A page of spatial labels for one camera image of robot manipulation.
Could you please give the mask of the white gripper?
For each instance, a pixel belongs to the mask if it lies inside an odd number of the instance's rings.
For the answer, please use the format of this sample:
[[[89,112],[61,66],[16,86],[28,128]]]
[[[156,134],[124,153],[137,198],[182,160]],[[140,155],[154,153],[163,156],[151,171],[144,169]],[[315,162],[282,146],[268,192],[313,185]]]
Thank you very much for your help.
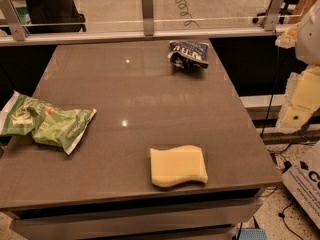
[[[300,74],[291,73],[285,103],[278,114],[278,129],[301,129],[320,108],[320,0],[275,41],[280,48],[295,46],[296,58],[309,66]]]

